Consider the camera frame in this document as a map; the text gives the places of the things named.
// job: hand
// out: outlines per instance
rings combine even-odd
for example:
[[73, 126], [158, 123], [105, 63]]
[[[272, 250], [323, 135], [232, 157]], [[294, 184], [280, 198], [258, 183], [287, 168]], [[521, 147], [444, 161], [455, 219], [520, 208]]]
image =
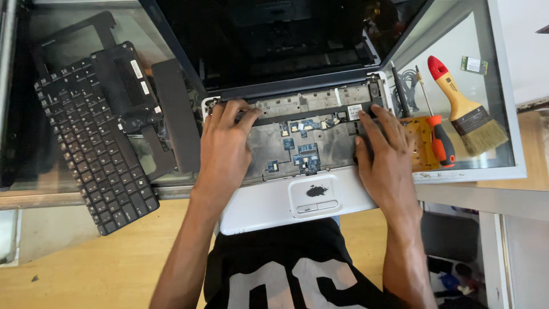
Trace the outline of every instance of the hand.
[[417, 204], [412, 178], [415, 141], [388, 110], [374, 104], [372, 112], [381, 122], [387, 138], [366, 112], [359, 111], [358, 117], [374, 152], [372, 161], [366, 143], [361, 137], [356, 137], [356, 157], [362, 183], [383, 211], [390, 227], [418, 224], [422, 211]]
[[[239, 111], [247, 112], [236, 124], [234, 119]], [[232, 100], [214, 106], [212, 115], [204, 119], [200, 173], [191, 200], [202, 201], [210, 214], [221, 214], [246, 175], [251, 162], [246, 139], [260, 113], [257, 108], [249, 110], [244, 100]]]

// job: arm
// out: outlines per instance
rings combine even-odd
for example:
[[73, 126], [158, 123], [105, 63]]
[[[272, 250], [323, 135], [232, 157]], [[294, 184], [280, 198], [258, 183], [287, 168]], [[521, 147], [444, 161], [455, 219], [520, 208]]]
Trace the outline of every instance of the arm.
[[245, 101], [218, 104], [204, 121], [200, 141], [200, 174], [166, 265], [158, 279], [150, 308], [196, 308], [204, 281], [214, 226], [251, 162], [246, 138], [260, 111], [248, 111], [234, 123]]
[[360, 178], [368, 194], [387, 219], [387, 250], [383, 286], [412, 308], [436, 308], [421, 239], [421, 216], [412, 178], [415, 142], [393, 114], [372, 107], [386, 134], [368, 114], [358, 114], [372, 143], [371, 160], [366, 143], [357, 137]]

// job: touchpad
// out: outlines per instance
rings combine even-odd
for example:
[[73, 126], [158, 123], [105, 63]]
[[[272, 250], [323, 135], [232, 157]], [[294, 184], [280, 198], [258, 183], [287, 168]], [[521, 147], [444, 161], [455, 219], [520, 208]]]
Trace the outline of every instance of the touchpad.
[[292, 182], [288, 188], [292, 208], [337, 201], [337, 185], [338, 179], [333, 175], [307, 177]]

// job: person's left hand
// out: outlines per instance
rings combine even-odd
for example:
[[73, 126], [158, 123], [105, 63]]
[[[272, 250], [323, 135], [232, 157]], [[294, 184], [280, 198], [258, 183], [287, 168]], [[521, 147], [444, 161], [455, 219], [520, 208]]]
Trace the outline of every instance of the person's left hand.
[[[247, 111], [238, 124], [234, 119], [239, 111]], [[232, 100], [214, 106], [212, 115], [204, 120], [200, 141], [200, 173], [191, 191], [191, 200], [198, 200], [219, 215], [240, 187], [251, 152], [246, 144], [251, 126], [261, 113], [249, 110], [244, 100]]]

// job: brush bristles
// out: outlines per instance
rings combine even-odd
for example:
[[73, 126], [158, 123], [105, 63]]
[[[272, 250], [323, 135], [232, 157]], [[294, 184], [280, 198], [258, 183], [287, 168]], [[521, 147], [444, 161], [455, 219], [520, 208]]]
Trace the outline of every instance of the brush bristles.
[[467, 153], [471, 157], [476, 157], [505, 143], [509, 137], [502, 126], [492, 119], [471, 133], [463, 135], [461, 140]]

